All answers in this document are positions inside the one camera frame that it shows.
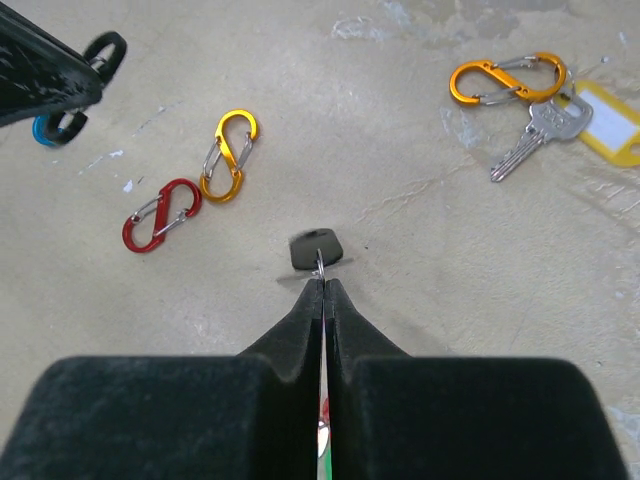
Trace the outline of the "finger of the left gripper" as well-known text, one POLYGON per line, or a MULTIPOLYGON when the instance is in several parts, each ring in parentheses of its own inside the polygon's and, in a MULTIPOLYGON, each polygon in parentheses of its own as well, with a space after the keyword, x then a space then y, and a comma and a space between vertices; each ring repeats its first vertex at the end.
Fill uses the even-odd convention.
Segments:
POLYGON ((101 99, 102 82, 78 52, 15 10, 1 10, 3 126, 101 99))

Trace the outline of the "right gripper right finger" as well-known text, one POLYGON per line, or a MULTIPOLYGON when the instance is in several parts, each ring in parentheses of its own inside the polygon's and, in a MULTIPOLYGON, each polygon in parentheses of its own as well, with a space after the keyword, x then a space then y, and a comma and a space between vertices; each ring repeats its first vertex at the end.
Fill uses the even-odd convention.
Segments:
POLYGON ((412 356, 325 286, 336 479, 625 479, 587 377, 563 359, 412 356))

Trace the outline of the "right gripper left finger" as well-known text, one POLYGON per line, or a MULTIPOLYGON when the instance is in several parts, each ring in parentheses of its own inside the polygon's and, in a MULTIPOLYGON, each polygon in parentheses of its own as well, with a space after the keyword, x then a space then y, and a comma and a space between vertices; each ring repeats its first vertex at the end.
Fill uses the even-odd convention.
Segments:
POLYGON ((76 356, 35 382, 5 479, 312 479, 323 287, 234 356, 76 356))

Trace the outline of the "teal carabiner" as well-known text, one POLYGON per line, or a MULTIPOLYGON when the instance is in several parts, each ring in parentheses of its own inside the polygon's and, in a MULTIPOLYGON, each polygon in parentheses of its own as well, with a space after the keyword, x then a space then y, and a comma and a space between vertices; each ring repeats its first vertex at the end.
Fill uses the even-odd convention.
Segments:
POLYGON ((66 114, 60 112, 55 115, 37 116, 32 124, 34 139, 45 147, 57 148, 68 144, 72 136, 67 128, 60 126, 66 114))

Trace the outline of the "black carabiner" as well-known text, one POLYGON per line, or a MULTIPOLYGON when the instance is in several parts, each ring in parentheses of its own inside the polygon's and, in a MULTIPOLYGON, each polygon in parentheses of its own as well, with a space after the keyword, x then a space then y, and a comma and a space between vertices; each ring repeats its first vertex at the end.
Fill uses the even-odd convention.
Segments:
MULTIPOLYGON (((89 67, 97 74, 100 93, 109 86, 127 53, 127 42, 115 31, 108 31, 94 39, 83 53, 89 67)), ((60 126, 67 128, 74 140, 85 127, 89 105, 62 111, 66 114, 60 126)))

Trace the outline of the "key with green tag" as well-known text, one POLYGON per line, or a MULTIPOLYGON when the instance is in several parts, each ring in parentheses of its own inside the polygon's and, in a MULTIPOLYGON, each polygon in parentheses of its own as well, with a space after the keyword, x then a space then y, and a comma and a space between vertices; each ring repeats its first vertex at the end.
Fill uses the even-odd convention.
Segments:
POLYGON ((331 430, 328 423, 320 420, 318 424, 318 469, 317 478, 332 479, 331 430))

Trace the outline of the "key with black tag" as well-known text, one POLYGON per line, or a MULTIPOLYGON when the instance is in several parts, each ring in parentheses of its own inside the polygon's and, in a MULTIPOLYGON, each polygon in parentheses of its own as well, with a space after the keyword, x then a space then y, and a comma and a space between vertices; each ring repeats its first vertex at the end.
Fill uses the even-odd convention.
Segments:
POLYGON ((337 268, 354 261, 345 255, 336 232, 331 228, 302 231, 288 241, 289 257, 293 273, 276 278, 283 285, 293 285, 302 280, 318 280, 325 283, 337 268))

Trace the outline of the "key with yellow tag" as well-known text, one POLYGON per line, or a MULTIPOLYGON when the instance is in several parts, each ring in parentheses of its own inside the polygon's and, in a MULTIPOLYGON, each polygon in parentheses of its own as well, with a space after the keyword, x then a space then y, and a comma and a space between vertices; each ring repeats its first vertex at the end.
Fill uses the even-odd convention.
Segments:
POLYGON ((503 181, 540 147, 576 138, 614 166, 639 165, 639 113, 597 83, 582 80, 529 106, 530 121, 516 146, 490 170, 503 181))

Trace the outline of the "orange red carabiner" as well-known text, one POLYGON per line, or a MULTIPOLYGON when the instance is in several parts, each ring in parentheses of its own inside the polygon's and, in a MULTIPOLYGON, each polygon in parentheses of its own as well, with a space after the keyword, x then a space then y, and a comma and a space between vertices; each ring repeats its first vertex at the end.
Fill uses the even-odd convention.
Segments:
POLYGON ((452 72, 449 79, 449 93, 456 103, 465 107, 498 105, 516 99, 528 103, 543 103, 560 91, 567 77, 568 68, 565 63, 559 56, 549 52, 536 52, 501 62, 490 59, 473 60, 459 65, 452 72), (544 89, 530 87, 509 73, 514 69, 538 69, 541 65, 550 67, 554 74, 553 84, 544 89), (466 95, 459 89, 459 81, 469 74, 483 74, 500 89, 489 93, 466 95))

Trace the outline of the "key with red tag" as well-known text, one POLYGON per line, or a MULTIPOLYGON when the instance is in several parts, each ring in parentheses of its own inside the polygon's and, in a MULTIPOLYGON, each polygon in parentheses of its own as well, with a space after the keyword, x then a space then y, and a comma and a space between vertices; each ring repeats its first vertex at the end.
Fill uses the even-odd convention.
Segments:
POLYGON ((330 423, 330 407, 329 407, 329 398, 325 397, 320 405, 320 420, 325 423, 330 423))

